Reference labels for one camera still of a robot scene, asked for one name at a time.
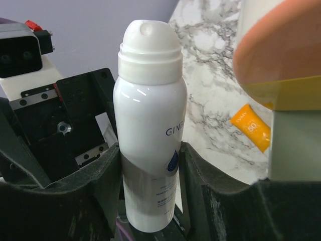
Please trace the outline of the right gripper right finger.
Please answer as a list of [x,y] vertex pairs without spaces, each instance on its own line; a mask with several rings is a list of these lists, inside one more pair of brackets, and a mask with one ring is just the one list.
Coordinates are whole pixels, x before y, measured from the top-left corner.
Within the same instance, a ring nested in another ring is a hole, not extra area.
[[182,143],[180,178],[190,240],[320,240],[320,182],[248,185]]

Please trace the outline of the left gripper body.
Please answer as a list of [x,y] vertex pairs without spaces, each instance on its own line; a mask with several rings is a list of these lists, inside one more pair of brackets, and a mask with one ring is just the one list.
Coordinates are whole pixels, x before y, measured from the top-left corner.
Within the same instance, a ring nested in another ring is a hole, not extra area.
[[29,89],[1,111],[51,182],[94,161],[107,149],[97,116],[113,114],[114,78],[108,68]]

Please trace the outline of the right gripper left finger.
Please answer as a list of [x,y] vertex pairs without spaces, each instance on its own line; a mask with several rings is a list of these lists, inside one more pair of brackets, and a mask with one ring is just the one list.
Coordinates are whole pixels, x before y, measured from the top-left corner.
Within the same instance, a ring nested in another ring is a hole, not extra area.
[[110,240],[120,190],[120,151],[45,189],[1,184],[1,240]]

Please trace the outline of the white blue tube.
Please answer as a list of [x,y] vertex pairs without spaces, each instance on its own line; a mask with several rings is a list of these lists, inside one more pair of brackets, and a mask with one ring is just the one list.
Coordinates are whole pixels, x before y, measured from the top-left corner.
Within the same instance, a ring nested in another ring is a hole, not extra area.
[[113,104],[128,221],[142,232],[160,231],[174,215],[187,108],[182,48],[169,24],[129,24]]

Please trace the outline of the orange sunscreen tube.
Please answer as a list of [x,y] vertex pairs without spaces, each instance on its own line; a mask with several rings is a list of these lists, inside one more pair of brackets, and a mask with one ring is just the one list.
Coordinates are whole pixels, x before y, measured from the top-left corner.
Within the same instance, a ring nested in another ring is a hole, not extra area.
[[244,105],[230,120],[262,153],[270,146],[270,127],[249,104]]

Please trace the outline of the grey bottom drawer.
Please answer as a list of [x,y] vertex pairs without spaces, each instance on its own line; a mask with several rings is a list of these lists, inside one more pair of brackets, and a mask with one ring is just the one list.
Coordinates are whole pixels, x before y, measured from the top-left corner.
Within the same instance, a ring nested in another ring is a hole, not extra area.
[[268,178],[320,181],[320,111],[274,111]]

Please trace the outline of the peach top drawer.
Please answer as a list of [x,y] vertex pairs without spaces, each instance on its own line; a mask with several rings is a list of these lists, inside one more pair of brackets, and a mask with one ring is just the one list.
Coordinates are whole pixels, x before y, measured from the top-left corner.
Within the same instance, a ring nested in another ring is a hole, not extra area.
[[282,1],[244,35],[233,56],[240,84],[320,75],[320,1]]

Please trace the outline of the yellow drawer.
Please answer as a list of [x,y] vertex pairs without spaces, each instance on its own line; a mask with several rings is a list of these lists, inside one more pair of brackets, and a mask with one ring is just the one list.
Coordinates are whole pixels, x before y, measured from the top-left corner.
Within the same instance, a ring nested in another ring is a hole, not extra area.
[[257,103],[276,111],[320,110],[320,76],[246,84]]

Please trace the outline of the cream round drawer organizer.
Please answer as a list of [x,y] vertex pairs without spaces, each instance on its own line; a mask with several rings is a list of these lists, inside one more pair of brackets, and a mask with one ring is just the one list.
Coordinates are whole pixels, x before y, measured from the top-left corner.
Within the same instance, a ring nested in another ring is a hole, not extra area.
[[241,1],[240,15],[238,19],[236,46],[254,24],[265,16],[282,0],[243,0]]

